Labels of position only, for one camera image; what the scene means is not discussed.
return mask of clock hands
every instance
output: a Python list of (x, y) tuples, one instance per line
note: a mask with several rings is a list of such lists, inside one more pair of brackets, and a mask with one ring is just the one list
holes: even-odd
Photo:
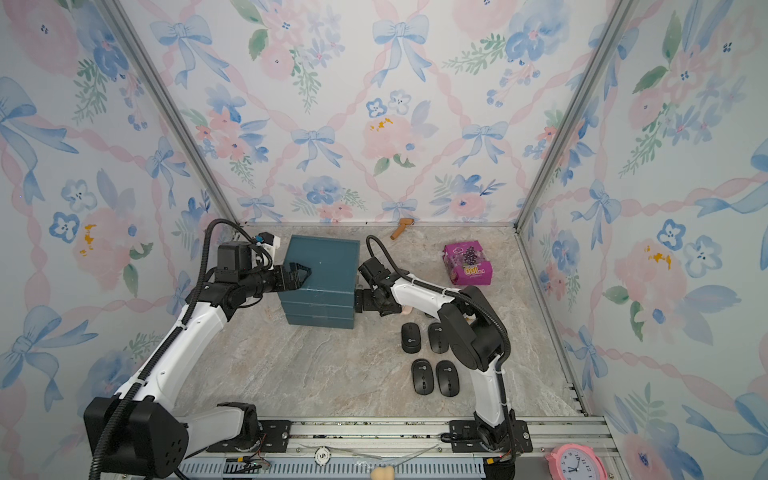
[(581, 463), (581, 458), (576, 457), (576, 468), (568, 467), (568, 473), (578, 472), (579, 463)]

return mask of snack package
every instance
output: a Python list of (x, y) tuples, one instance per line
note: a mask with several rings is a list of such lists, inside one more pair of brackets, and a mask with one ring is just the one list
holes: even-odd
[(491, 284), (493, 266), (477, 240), (446, 245), (442, 250), (442, 261), (454, 285)]

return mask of black computer mouse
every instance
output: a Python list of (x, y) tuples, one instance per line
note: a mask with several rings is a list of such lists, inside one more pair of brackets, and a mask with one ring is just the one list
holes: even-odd
[(458, 395), (458, 372), (453, 363), (448, 360), (442, 360), (435, 367), (437, 370), (437, 384), (440, 393), (444, 396)]
[(429, 337), (429, 348), (434, 353), (448, 352), (448, 340), (445, 338), (445, 334), (442, 331), (442, 324), (440, 322), (434, 322), (427, 329)]
[(400, 342), (406, 353), (418, 353), (422, 349), (422, 333), (414, 322), (403, 323), (400, 327)]
[(429, 395), (435, 389), (435, 378), (428, 360), (417, 359), (411, 364), (413, 389), (419, 395)]

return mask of marble countertop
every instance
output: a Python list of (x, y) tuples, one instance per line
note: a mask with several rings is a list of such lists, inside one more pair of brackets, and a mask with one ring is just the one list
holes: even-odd
[[(479, 240), (494, 268), (492, 285), (480, 289), (511, 339), (504, 368), (512, 408), (519, 416), (576, 415), (512, 228), (410, 227), (396, 242), (389, 239), (392, 227), (258, 229), (263, 230), (283, 239), (277, 263), (292, 234), (359, 240), (361, 260), (369, 256), (365, 237), (374, 234), (399, 266), (445, 286), (450, 280), (442, 262), (443, 246)], [(292, 326), (278, 296), (267, 294), (259, 306), (235, 313), (213, 339), (184, 383), (174, 413), (200, 412), (219, 402), (248, 402), (261, 416), (471, 416), (475, 395), (468, 370), (450, 351), (437, 354), (429, 348), (427, 327), (434, 321), (414, 310), (384, 317), (356, 314), (352, 330)], [(400, 347), (405, 322), (421, 328), (419, 353), (408, 354)], [(460, 393), (444, 397), (435, 384), (432, 394), (418, 395), (411, 363), (419, 358), (432, 368), (440, 360), (454, 362)]]

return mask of stacked storage box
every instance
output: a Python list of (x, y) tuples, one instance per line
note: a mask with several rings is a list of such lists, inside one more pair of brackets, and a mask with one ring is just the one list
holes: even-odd
[(288, 323), (352, 329), (360, 242), (293, 235), (283, 264), (300, 263), (312, 275), (298, 290), (280, 292)]

